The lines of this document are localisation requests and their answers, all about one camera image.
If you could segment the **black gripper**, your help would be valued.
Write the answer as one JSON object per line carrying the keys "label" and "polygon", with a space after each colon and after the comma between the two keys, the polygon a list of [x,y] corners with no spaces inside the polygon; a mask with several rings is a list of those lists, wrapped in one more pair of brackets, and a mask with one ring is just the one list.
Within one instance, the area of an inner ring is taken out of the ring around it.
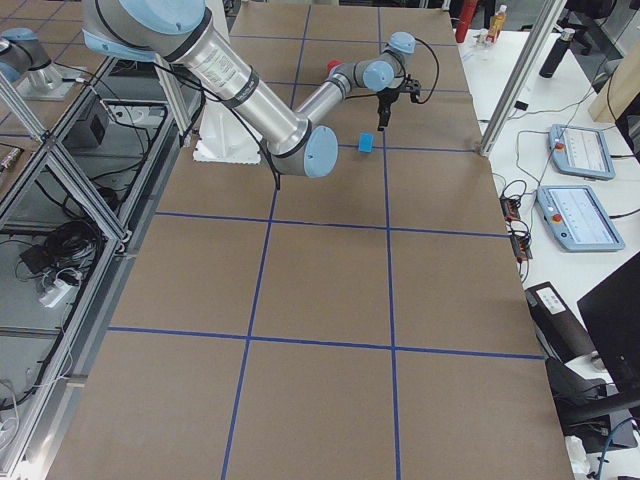
{"label": "black gripper", "polygon": [[399,95],[400,92],[397,88],[385,88],[376,94],[378,98],[377,112],[379,115],[377,131],[384,131],[385,126],[389,125],[391,106],[398,100]]}

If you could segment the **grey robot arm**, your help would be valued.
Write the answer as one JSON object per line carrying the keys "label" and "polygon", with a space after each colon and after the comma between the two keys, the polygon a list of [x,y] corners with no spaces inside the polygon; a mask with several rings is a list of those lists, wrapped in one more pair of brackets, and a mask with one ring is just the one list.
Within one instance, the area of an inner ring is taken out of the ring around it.
{"label": "grey robot arm", "polygon": [[216,30],[203,1],[85,1],[86,46],[119,59],[181,64],[203,90],[261,135],[261,156],[275,177],[322,178],[335,167],[338,140],[321,119],[355,88],[378,95],[403,84],[416,39],[395,32],[375,59],[340,63],[296,110],[289,108]]}

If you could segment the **third robot arm grey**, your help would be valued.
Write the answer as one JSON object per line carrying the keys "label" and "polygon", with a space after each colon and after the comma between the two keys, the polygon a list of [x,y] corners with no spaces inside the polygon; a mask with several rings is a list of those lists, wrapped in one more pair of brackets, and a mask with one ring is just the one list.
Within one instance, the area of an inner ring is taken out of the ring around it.
{"label": "third robot arm grey", "polygon": [[55,64],[29,28],[1,33],[1,73],[25,100],[62,101],[86,72]]}

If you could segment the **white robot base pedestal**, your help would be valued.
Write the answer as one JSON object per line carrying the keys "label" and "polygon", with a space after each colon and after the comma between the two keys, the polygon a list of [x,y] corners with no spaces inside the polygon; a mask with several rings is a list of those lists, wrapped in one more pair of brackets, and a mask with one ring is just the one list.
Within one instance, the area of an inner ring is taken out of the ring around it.
{"label": "white robot base pedestal", "polygon": [[258,165],[261,161],[258,141],[261,136],[245,126],[212,93],[201,87],[206,99],[199,125],[193,158],[201,163]]}

